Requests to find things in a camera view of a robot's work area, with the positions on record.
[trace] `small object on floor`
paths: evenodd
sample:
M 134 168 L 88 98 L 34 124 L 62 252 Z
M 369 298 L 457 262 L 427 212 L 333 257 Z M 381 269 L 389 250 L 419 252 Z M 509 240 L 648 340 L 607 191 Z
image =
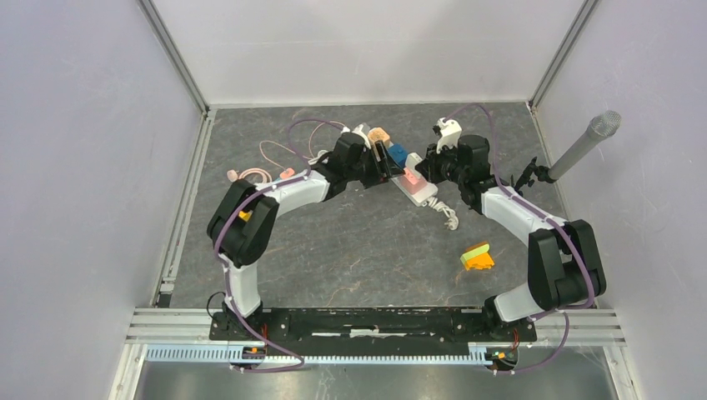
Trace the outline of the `small object on floor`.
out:
M 447 227 L 448 230 L 456 231 L 457 228 L 459 228 L 459 218 L 457 217 L 457 213 L 443 201 L 439 200 L 435 196 L 432 196 L 427 199 L 426 205 L 434 211 L 443 213 L 444 216 L 447 217 L 447 222 L 444 223 L 444 226 Z
M 378 140 L 383 142 L 385 147 L 389 148 L 391 143 L 390 143 L 390 135 L 388 135 L 381 127 L 375 127 L 369 131 L 369 140 L 373 143 L 376 143 Z
M 388 147 L 388 154 L 390 154 L 390 157 L 396 164 L 400 167 L 405 167 L 405 161 L 408 159 L 408 152 L 405 151 L 403 146 L 395 143 L 393 146 Z
M 470 269 L 491 269 L 493 265 L 495 265 L 494 260 L 487 252 L 464 263 L 464 267 L 467 271 Z
M 229 181 L 236 182 L 236 181 L 238 181 L 238 172 L 234 169 L 231 169 L 228 172 L 226 172 L 226 177 L 228 178 Z
M 235 169 L 231 169 L 226 172 L 226 177 L 229 181 L 231 181 L 231 183 L 236 182 L 239 179 L 245 179 L 250 175 L 259 175 L 262 179 L 261 183 L 269 183 L 273 181 L 273 177 L 270 176 L 270 173 L 262 168 L 248 168 L 241 173 L 238 173 Z
M 467 248 L 459 258 L 468 271 L 469 269 L 490 269 L 495 265 L 494 260 L 489 255 L 491 246 L 489 242 L 481 242 Z
M 474 244 L 472 247 L 469 247 L 464 250 L 464 254 L 462 254 L 462 257 L 464 258 L 464 261 L 468 261 L 483 253 L 488 253 L 490 249 L 491 245 L 489 244 L 489 242 L 484 241 L 479 244 Z
M 427 186 L 427 181 L 423 177 L 415 176 L 415 173 L 407 167 L 404 171 L 405 174 L 400 178 L 400 183 L 410 194 L 415 194 Z
M 280 173 L 280 179 L 287 179 L 294 175 L 294 170 L 292 168 L 287 168 Z

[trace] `white wall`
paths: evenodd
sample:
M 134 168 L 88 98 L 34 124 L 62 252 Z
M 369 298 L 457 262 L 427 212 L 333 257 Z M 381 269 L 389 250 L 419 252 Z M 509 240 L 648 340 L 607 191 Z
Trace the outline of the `white wall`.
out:
M 707 2 L 602 2 L 540 105 L 553 158 L 607 108 L 624 118 L 561 181 L 594 226 L 648 399 L 704 398 Z
M 105 398 L 199 115 L 131 0 L 4 1 L 0 49 L 0 398 Z
M 582 0 L 156 0 L 212 104 L 527 100 Z

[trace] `sponge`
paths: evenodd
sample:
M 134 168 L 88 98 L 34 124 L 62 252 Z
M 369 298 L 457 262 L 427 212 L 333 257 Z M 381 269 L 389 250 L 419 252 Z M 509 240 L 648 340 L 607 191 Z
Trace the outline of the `sponge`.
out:
M 491 246 L 489 242 L 481 242 L 477 245 L 467 248 L 459 260 L 467 269 L 490 269 L 494 264 L 494 260 L 489 255 Z
M 390 147 L 390 135 L 385 132 L 381 127 L 375 127 L 369 131 L 369 140 L 372 143 L 376 143 L 378 140 L 383 142 L 385 147 Z
M 490 248 L 491 245 L 489 245 L 489 242 L 481 242 L 467 248 L 464 250 L 464 254 L 462 254 L 462 263 L 466 263 L 468 260 L 480 256 L 481 254 L 488 253 Z
M 464 263 L 464 267 L 467 271 L 469 269 L 491 269 L 493 265 L 495 265 L 495 262 L 487 252 L 471 258 Z

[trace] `blue block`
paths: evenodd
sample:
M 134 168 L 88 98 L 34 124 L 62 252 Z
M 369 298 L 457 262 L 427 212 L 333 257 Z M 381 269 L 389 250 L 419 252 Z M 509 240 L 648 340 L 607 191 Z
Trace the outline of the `blue block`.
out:
M 390 154 L 390 157 L 396 164 L 401 168 L 405 168 L 405 160 L 408 159 L 408 152 L 405 151 L 403 146 L 394 143 L 393 146 L 388 147 L 388 154 Z

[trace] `gray microphone head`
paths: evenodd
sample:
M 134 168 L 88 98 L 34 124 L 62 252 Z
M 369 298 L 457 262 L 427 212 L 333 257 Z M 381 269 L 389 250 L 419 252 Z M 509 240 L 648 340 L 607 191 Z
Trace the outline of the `gray microphone head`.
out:
M 590 128 L 587 130 L 591 137 L 601 142 L 606 138 L 611 138 L 621 126 L 621 116 L 616 111 L 605 111 L 603 114 L 592 118 Z

